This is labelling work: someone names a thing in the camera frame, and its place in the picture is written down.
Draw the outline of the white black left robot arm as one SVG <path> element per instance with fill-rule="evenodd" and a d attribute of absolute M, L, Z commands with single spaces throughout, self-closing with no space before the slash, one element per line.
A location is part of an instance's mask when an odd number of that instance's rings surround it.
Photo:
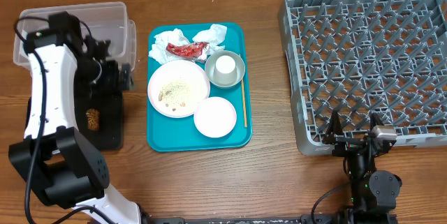
<path fill-rule="evenodd" d="M 109 59 L 110 41 L 96 40 L 76 16 L 60 12 L 45 21 L 45 29 L 19 35 L 32 88 L 24 138 L 10 145 L 8 157 L 25 180 L 25 195 L 98 223 L 148 223 L 144 209 L 111 184 L 91 142 L 122 138 L 131 67 Z"/>

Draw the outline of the red foil wrapper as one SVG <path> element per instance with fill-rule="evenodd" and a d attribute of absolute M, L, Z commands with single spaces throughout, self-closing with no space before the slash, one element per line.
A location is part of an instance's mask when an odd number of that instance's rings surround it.
<path fill-rule="evenodd" d="M 185 59 L 199 59 L 207 46 L 208 43 L 206 42 L 197 42 L 182 46 L 176 46 L 172 43 L 168 43 L 166 50 L 171 54 Z"/>

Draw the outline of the large pink plate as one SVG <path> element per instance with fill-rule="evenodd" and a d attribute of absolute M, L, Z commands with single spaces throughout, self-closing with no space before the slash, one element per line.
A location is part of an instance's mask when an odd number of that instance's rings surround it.
<path fill-rule="evenodd" d="M 149 79 L 147 96 L 152 107 L 170 118 L 191 116 L 210 95 L 205 71 L 192 61 L 177 60 L 157 68 Z"/>

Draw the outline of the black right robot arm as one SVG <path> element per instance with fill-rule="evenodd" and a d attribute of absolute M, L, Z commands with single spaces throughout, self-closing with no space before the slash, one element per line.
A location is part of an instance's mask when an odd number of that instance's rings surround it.
<path fill-rule="evenodd" d="M 378 170 L 374 159 L 387 154 L 397 141 L 397 133 L 386 126 L 378 114 L 369 116 L 369 131 L 362 137 L 346 137 L 338 111 L 331 114 L 324 144 L 331 144 L 332 155 L 342 157 L 344 171 L 349 181 L 328 191 L 312 207 L 311 219 L 317 222 L 315 210 L 327 196 L 340 189 L 351 189 L 351 206 L 338 211 L 330 223 L 396 223 L 397 217 L 390 212 L 397 205 L 402 180 L 395 174 Z"/>

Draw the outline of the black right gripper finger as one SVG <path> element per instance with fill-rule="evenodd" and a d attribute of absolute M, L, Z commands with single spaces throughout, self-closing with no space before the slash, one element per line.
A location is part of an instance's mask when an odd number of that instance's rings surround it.
<path fill-rule="evenodd" d="M 375 112 L 371 113 L 369 118 L 370 118 L 370 128 L 374 128 L 375 126 L 383 126 L 383 122 L 377 113 Z"/>
<path fill-rule="evenodd" d="M 342 137 L 343 135 L 344 133 L 342 130 L 341 122 L 339 120 L 339 113 L 337 110 L 333 110 L 322 143 L 336 144 L 338 138 Z"/>

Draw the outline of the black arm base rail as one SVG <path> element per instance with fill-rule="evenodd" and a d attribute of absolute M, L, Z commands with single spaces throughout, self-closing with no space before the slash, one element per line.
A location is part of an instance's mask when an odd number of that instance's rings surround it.
<path fill-rule="evenodd" d="M 390 215 L 377 220 L 367 220 L 361 218 L 359 221 L 346 221 L 340 215 L 335 214 L 315 214 L 315 223 L 336 224 L 336 223 L 390 223 L 398 224 L 397 216 Z M 272 218 L 220 218 L 220 219 L 184 219 L 184 218 L 151 218 L 150 224 L 312 224 L 310 214 L 300 217 L 272 217 Z"/>

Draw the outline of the white napkin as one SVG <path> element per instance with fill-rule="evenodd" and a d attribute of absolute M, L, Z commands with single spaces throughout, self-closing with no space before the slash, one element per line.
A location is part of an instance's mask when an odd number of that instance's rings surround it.
<path fill-rule="evenodd" d="M 180 29 L 161 32 L 155 35 L 154 39 L 155 42 L 151 44 L 151 50 L 148 52 L 148 57 L 157 61 L 161 65 L 182 59 L 167 51 L 166 48 L 169 43 L 175 46 L 184 46 L 190 43 Z"/>
<path fill-rule="evenodd" d="M 207 55 L 211 55 L 225 49 L 225 46 L 221 44 L 225 41 L 226 32 L 226 26 L 221 24 L 212 24 L 209 29 L 198 32 L 193 37 L 193 42 L 208 43 L 206 52 Z"/>

